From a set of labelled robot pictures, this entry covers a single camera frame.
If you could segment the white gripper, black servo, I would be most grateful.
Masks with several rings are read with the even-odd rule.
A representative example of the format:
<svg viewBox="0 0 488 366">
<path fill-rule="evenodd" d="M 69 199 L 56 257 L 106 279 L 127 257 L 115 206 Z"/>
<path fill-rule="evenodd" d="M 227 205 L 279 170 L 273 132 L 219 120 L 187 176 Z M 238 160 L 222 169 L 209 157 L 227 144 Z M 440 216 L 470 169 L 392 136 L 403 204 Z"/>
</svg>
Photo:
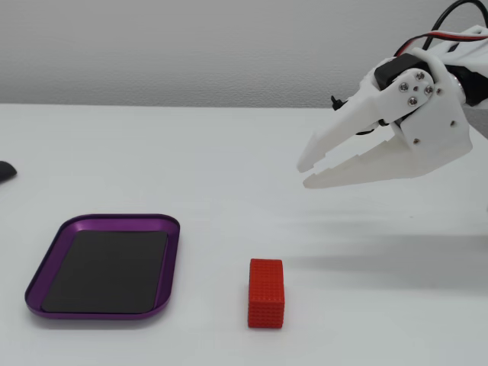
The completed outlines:
<svg viewBox="0 0 488 366">
<path fill-rule="evenodd" d="M 361 155 L 314 173 L 308 189 L 416 178 L 467 154 L 472 149 L 462 111 L 467 87 L 437 56 L 415 50 L 371 70 L 359 90 L 332 112 L 332 125 L 315 132 L 300 158 L 299 172 L 311 170 L 326 154 L 379 121 L 393 137 Z"/>
</svg>

